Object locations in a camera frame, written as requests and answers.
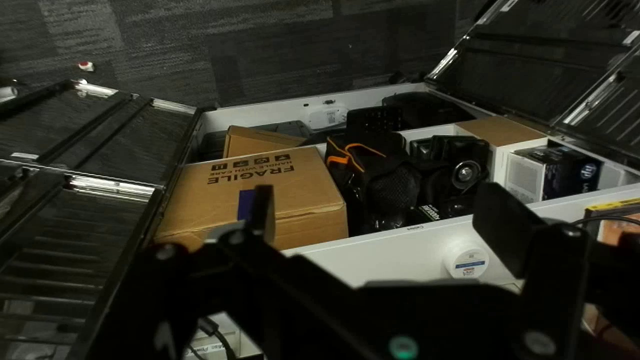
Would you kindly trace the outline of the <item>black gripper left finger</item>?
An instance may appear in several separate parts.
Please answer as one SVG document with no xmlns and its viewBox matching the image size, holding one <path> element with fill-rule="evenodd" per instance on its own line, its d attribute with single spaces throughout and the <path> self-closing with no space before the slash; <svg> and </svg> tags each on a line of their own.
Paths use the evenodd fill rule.
<svg viewBox="0 0 640 360">
<path fill-rule="evenodd" d="M 242 190 L 237 217 L 244 222 L 246 236 L 272 244 L 277 231 L 275 188 L 258 184 L 252 190 Z"/>
</svg>

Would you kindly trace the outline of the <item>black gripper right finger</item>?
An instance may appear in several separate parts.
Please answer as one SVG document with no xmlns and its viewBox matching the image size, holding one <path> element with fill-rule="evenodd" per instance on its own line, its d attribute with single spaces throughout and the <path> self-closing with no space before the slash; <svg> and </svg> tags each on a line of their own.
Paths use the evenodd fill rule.
<svg viewBox="0 0 640 360">
<path fill-rule="evenodd" d="M 473 229 L 520 280 L 542 282 L 551 271 L 547 244 L 554 226 L 496 182 L 484 182 L 475 197 Z"/>
</svg>

